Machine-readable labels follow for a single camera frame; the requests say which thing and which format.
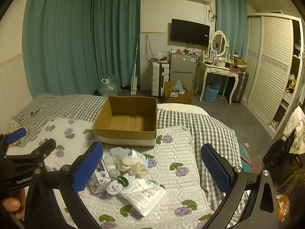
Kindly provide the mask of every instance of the white jacket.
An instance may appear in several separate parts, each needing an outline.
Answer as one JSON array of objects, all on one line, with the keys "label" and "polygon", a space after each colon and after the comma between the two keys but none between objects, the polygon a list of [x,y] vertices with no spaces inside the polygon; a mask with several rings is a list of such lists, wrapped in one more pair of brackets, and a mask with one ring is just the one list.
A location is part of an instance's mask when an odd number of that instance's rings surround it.
[{"label": "white jacket", "polygon": [[303,154],[305,153],[305,114],[300,106],[291,114],[284,129],[282,140],[286,141],[294,129],[294,141],[289,152],[293,154]]}]

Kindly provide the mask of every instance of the oval mirror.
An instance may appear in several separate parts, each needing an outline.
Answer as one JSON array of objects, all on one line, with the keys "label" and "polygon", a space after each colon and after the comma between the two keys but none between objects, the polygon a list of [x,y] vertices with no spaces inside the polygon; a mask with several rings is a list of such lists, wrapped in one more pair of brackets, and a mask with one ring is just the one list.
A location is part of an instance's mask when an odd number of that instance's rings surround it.
[{"label": "oval mirror", "polygon": [[222,31],[216,31],[211,38],[211,50],[217,51],[217,56],[225,54],[227,38]]}]

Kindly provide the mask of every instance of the white shelf unit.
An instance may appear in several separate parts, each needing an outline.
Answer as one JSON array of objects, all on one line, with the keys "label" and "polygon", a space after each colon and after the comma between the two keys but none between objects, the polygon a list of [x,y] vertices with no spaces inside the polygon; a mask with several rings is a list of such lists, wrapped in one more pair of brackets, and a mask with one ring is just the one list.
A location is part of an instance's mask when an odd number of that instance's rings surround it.
[{"label": "white shelf unit", "polygon": [[[302,76],[302,55],[293,55],[295,45],[303,52],[302,22],[289,15],[255,13],[248,15],[248,23],[246,71],[250,82],[242,103],[274,138],[285,127],[302,91],[298,80]],[[290,74],[297,81],[291,97],[285,93]],[[279,123],[277,129],[271,126],[273,120]]]},{"label": "white shelf unit", "polygon": [[291,103],[291,97],[290,97],[289,95],[287,95],[286,93],[285,93],[284,96],[283,96],[283,100],[284,100],[285,102],[287,102],[288,104]]}]

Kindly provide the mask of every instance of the wooden table leg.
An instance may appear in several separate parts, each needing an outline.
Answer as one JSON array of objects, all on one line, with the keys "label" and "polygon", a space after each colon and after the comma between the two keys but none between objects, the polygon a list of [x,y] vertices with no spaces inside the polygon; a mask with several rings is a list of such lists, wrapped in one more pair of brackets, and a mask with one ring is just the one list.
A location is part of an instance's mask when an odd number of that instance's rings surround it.
[{"label": "wooden table leg", "polygon": [[299,166],[294,167],[291,176],[289,176],[289,177],[287,178],[287,180],[284,181],[283,184],[282,184],[280,187],[277,188],[277,190],[279,190],[281,187],[283,187],[284,185],[286,185],[286,184],[287,184],[287,183],[288,183],[288,182],[298,173],[298,171],[300,171],[300,167],[299,167]]},{"label": "wooden table leg", "polygon": [[200,79],[201,67],[200,65],[197,67],[197,88],[195,90],[195,94],[198,92],[199,89],[199,79]]},{"label": "wooden table leg", "polygon": [[199,101],[202,100],[202,97],[203,97],[203,92],[204,92],[204,87],[205,87],[205,81],[206,81],[206,76],[208,75],[208,72],[205,70],[204,72],[204,77],[203,77],[203,83],[202,83],[202,91],[201,91],[201,96],[200,96],[200,99]]},{"label": "wooden table leg", "polygon": [[229,81],[229,77],[227,77],[227,79],[226,79],[226,84],[225,84],[225,87],[224,87],[224,91],[222,92],[222,96],[225,95],[225,92],[226,92],[226,89],[227,89],[227,86],[228,86],[228,81]]},{"label": "wooden table leg", "polygon": [[229,103],[230,103],[230,104],[232,104],[232,96],[233,96],[233,93],[234,93],[234,91],[235,91],[235,89],[236,89],[236,87],[237,87],[237,84],[238,84],[238,76],[235,77],[235,84],[234,84],[234,87],[233,87],[233,89],[232,89],[232,92],[231,92],[231,95],[230,95],[230,99],[229,99]]}]

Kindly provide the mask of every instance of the gray floor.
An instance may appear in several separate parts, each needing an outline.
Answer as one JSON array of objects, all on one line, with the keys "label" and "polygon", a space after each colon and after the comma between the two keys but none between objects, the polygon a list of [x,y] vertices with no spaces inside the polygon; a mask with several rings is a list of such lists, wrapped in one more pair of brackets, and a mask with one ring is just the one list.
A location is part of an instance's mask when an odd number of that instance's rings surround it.
[{"label": "gray floor", "polygon": [[[130,95],[130,90],[123,89],[119,95]],[[150,90],[137,91],[137,95],[151,96]],[[262,159],[273,140],[258,122],[258,120],[250,113],[250,111],[242,104],[229,104],[225,96],[218,95],[214,102],[199,102],[199,93],[193,98],[193,105],[203,108],[210,116],[218,119],[226,126],[233,129],[236,133],[237,140],[243,145],[249,144],[246,148],[251,163],[258,168],[263,169]]]}]

